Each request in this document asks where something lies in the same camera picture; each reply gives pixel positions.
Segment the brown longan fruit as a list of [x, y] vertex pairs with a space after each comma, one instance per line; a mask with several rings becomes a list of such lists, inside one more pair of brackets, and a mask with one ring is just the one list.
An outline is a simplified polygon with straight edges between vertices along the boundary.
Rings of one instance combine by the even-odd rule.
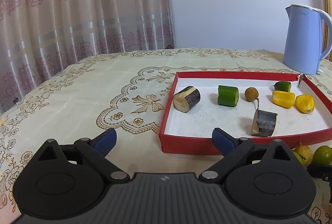
[[245, 90], [245, 100], [247, 102], [253, 102], [259, 98], [258, 90], [254, 87], [249, 87]]

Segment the yellow fruit piece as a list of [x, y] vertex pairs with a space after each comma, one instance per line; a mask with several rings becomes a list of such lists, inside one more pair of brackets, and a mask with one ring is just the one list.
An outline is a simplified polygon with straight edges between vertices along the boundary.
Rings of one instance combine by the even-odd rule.
[[280, 107], [292, 108], [295, 102], [295, 94], [292, 92], [274, 90], [272, 93], [272, 102]]
[[315, 109], [315, 100], [309, 94], [298, 95], [295, 98], [295, 106], [300, 112], [309, 114]]

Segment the green cucumber end piece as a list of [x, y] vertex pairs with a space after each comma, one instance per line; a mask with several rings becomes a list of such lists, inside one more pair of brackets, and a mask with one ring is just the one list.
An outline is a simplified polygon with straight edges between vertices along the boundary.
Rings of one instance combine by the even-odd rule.
[[282, 92], [290, 92], [292, 84], [289, 81], [278, 81], [274, 84], [274, 89]]

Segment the round green lime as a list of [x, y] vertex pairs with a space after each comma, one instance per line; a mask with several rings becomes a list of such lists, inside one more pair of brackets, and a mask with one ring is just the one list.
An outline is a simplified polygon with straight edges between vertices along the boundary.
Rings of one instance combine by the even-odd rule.
[[317, 148], [312, 158], [312, 163], [319, 165], [331, 165], [332, 149], [327, 145], [322, 145]]

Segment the yellow-green round fruit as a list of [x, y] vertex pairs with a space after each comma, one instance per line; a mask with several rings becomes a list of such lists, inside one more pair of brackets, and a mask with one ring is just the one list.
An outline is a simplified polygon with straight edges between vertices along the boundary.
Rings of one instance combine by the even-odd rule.
[[310, 163], [312, 153], [309, 146], [299, 144], [297, 147], [295, 147], [293, 152], [300, 157], [300, 160], [304, 166], [307, 166]]

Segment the red shallow box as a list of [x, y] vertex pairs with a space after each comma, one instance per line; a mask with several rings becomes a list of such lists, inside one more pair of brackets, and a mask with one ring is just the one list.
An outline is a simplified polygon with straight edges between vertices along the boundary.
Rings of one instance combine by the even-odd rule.
[[[273, 86], [278, 81], [289, 81], [296, 95], [309, 94], [315, 100], [315, 109], [304, 114], [295, 107], [282, 108], [273, 104]], [[239, 90], [236, 107], [218, 105], [218, 86], [234, 86]], [[187, 113], [173, 107], [173, 96], [187, 86], [200, 92], [200, 102]], [[259, 98], [245, 100], [245, 90], [254, 87]], [[277, 113], [277, 123], [270, 137], [253, 137], [258, 144], [273, 139], [283, 140], [289, 147], [299, 142], [305, 145], [331, 140], [331, 100], [313, 83], [312, 78], [290, 73], [250, 73], [240, 71], [177, 72], [169, 93], [159, 131], [164, 153], [215, 155], [212, 131], [219, 127], [234, 138], [251, 138], [255, 110]]]

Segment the cream embroidered tablecloth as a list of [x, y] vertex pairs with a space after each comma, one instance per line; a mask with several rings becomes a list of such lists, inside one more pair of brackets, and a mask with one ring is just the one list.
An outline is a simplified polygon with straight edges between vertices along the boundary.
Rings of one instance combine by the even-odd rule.
[[71, 144], [113, 127], [118, 142], [108, 159], [129, 174], [200, 173], [216, 163], [218, 156], [161, 151], [157, 134], [178, 71], [288, 68], [276, 52], [203, 48], [98, 55], [68, 66], [1, 115], [1, 223], [19, 217], [13, 183], [48, 138]]

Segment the blue electric kettle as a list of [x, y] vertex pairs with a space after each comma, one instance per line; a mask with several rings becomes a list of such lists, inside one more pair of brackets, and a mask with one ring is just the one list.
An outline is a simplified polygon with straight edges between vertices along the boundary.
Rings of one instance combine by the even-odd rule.
[[315, 75], [320, 62], [331, 52], [331, 39], [323, 48], [322, 23], [331, 30], [331, 16], [321, 10], [305, 5], [286, 8], [289, 18], [283, 63], [299, 73]]

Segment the pink patterned curtain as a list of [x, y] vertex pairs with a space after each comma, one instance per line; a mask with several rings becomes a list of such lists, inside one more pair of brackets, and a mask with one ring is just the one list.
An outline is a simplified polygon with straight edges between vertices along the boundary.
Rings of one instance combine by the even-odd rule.
[[83, 58], [174, 46], [169, 0], [1, 0], [1, 111]]

